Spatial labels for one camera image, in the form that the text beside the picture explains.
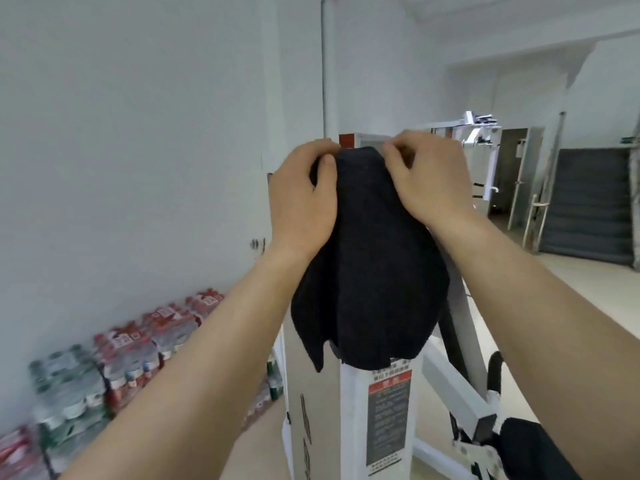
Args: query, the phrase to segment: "instruction label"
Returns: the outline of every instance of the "instruction label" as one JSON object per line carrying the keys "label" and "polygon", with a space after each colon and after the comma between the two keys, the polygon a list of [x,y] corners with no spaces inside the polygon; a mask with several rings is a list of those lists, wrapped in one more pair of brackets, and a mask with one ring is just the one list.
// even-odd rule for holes
{"label": "instruction label", "polygon": [[409,414],[412,371],[408,360],[374,371],[367,411],[367,473],[369,476],[402,460]]}

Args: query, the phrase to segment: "black fabric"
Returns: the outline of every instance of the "black fabric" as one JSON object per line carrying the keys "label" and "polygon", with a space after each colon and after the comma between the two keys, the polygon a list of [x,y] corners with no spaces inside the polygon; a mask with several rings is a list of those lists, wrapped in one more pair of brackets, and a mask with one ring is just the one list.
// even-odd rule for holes
{"label": "black fabric", "polygon": [[344,363],[373,371],[420,353],[446,306],[449,274],[375,149],[342,150],[336,163],[336,224],[294,294],[291,317],[318,372],[327,340]]}
{"label": "black fabric", "polygon": [[580,480],[538,423],[508,418],[493,444],[509,480]]}

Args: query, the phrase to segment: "forearm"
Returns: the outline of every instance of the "forearm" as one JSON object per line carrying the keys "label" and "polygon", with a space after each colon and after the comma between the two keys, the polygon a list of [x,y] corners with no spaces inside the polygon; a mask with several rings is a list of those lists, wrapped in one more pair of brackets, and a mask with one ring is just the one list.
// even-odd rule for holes
{"label": "forearm", "polygon": [[637,474],[640,342],[486,218],[465,217],[434,233],[533,411],[577,471],[585,480]]}
{"label": "forearm", "polygon": [[65,480],[217,478],[306,265],[267,250]]}

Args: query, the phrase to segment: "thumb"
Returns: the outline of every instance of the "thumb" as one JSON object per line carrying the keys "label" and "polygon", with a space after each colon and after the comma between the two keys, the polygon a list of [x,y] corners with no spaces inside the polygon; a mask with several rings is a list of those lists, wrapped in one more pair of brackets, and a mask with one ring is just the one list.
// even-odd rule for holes
{"label": "thumb", "polygon": [[320,198],[335,197],[335,185],[338,181],[338,170],[333,155],[325,155],[318,165],[318,181],[314,193]]}
{"label": "thumb", "polygon": [[385,157],[385,165],[391,174],[391,179],[393,179],[396,185],[399,180],[409,176],[409,169],[404,164],[400,151],[398,151],[393,143],[388,141],[384,142],[382,145],[382,154]]}

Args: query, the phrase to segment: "beige floor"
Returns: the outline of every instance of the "beige floor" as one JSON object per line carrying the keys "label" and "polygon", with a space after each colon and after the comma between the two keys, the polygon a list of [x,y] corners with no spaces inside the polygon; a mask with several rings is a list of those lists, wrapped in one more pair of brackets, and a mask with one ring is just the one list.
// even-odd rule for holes
{"label": "beige floor", "polygon": [[[640,337],[640,273],[595,261],[541,255],[540,261],[588,300]],[[485,362],[497,350],[473,301],[470,302]],[[535,415],[505,367],[502,407],[508,416],[535,420]],[[418,380],[420,402],[416,436],[455,458],[447,411],[425,380]],[[279,401],[237,441],[223,475],[224,480],[285,480],[288,470],[280,429],[284,401]],[[412,480],[442,480],[426,465],[414,461]]]}

